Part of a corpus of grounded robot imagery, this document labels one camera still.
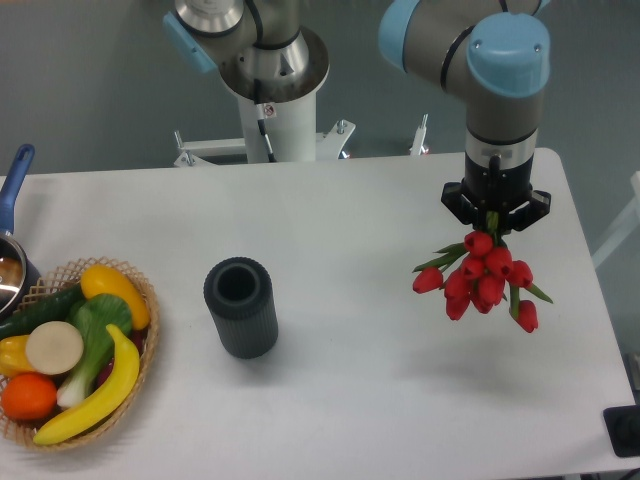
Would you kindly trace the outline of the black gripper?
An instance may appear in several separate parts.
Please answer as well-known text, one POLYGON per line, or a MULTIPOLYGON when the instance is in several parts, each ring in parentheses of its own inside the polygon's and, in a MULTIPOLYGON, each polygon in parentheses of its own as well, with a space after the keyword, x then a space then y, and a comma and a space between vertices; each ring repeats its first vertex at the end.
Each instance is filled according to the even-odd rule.
POLYGON ((511 211, 520 206, 509 213, 507 229, 524 231, 551 210, 551 194, 532 190, 532 167, 533 156, 519 166, 491 170, 466 155, 463 182, 445 183, 441 203, 461 224, 474 229, 486 228, 478 208, 511 211))

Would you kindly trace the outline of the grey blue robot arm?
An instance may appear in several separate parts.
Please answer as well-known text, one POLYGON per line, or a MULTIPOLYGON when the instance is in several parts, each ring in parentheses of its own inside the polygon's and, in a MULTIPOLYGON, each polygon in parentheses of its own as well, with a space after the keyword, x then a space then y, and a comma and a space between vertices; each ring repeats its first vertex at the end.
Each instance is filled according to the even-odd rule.
MULTIPOLYGON (((477 229, 521 231, 549 213, 530 182, 550 37, 538 1, 395 1, 378 48, 397 69, 438 85, 466 107, 463 179, 442 203, 477 229)), ((329 72, 324 42, 296 1, 178 1, 167 37, 194 69, 218 71, 238 102, 252 163, 338 155, 344 138, 316 130, 316 94, 329 72)))

